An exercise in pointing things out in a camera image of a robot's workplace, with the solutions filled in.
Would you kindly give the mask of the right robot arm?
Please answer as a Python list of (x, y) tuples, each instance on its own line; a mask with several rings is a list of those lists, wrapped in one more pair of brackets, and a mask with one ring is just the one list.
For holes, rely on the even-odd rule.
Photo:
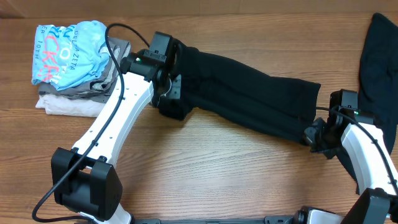
[(345, 216), (303, 207), (291, 223), (397, 222), (397, 170), (388, 154), (382, 130), (372, 116), (360, 110), (335, 106), (326, 121), (308, 127), (304, 138), (312, 152), (333, 157), (339, 150), (349, 157), (356, 176), (359, 199)]

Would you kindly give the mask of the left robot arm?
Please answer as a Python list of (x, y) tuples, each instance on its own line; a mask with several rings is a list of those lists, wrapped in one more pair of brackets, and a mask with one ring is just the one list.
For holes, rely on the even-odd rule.
[(142, 110), (172, 92), (169, 72), (175, 53), (148, 50), (121, 60), (115, 89), (89, 130), (71, 149), (58, 148), (51, 160), (57, 204), (88, 223), (133, 223), (121, 205), (116, 165), (123, 144)]

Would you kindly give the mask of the black t-shirt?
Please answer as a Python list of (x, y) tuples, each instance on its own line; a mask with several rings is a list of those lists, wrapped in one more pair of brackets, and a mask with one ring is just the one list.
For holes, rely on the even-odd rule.
[(319, 83), (272, 77), (241, 62), (201, 52), (176, 40), (167, 55), (170, 76), (182, 76), (179, 100), (161, 101), (160, 114), (183, 120), (194, 108), (294, 142), (315, 119)]

